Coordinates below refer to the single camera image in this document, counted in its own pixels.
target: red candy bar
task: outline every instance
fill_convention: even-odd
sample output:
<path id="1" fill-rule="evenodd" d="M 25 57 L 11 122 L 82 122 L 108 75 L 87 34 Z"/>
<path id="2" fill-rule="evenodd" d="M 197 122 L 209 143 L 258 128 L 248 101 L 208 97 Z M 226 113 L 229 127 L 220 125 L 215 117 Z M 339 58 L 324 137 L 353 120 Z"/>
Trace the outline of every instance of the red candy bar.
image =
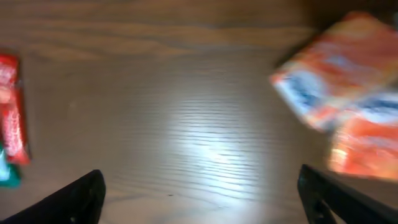
<path id="1" fill-rule="evenodd" d="M 2 134 L 10 163 L 28 164 L 27 135 L 22 109 L 22 89 L 18 84 L 18 59 L 12 55 L 0 55 L 0 90 L 9 91 L 0 100 Z"/>

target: brown wood grain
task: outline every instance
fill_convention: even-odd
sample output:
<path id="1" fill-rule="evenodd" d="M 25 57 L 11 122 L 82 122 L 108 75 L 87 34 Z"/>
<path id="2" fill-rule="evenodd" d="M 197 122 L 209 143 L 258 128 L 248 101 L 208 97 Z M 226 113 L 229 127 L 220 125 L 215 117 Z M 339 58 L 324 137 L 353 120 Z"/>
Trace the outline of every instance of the brown wood grain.
<path id="1" fill-rule="evenodd" d="M 0 45 L 23 59 L 34 154 L 21 188 L 0 191 L 0 218 L 101 169 L 101 223 L 306 223 L 299 168 L 324 167 L 328 140 L 267 80 L 316 33 L 306 7 L 0 0 Z M 387 185 L 381 200 L 395 206 Z"/>

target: orange packet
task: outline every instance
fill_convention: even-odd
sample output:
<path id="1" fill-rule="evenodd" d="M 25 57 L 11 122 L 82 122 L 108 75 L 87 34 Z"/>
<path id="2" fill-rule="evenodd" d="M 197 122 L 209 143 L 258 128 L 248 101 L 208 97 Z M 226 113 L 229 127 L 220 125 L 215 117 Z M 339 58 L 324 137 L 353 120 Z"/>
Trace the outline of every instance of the orange packet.
<path id="1" fill-rule="evenodd" d="M 351 12 L 271 82 L 305 124 L 325 131 L 339 111 L 394 81 L 397 71 L 398 33 L 365 12 Z"/>
<path id="2" fill-rule="evenodd" d="M 343 113 L 328 161 L 332 171 L 398 180 L 398 93 L 381 93 Z"/>

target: green wrapper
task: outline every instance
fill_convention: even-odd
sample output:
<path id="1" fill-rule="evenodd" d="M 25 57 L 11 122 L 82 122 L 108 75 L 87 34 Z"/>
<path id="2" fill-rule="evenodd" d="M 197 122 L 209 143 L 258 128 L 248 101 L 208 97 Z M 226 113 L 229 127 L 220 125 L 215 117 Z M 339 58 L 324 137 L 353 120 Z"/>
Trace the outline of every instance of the green wrapper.
<path id="1" fill-rule="evenodd" d="M 15 165 L 8 164 L 6 152 L 0 145 L 0 187 L 18 187 L 21 183 Z"/>

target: candy wrapper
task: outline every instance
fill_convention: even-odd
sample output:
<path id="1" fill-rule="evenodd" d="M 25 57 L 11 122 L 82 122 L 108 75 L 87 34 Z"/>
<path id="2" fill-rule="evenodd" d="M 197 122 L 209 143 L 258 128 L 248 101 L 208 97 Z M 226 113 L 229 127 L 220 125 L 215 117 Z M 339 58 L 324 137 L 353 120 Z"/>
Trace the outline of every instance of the candy wrapper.
<path id="1" fill-rule="evenodd" d="M 6 152 L 0 146 L 0 186 L 1 187 L 18 187 L 20 178 L 16 167 L 8 164 L 6 160 Z"/>
<path id="2" fill-rule="evenodd" d="M 397 70 L 397 32 L 369 14 L 351 12 L 271 82 L 304 123 L 324 131 L 343 108 L 394 81 Z"/>
<path id="3" fill-rule="evenodd" d="M 18 63 L 18 59 L 12 55 L 0 55 L 1 126 L 7 160 L 24 165 L 30 162 L 30 156 Z"/>
<path id="4" fill-rule="evenodd" d="M 329 168 L 357 177 L 398 180 L 398 93 L 361 100 L 342 114 Z"/>

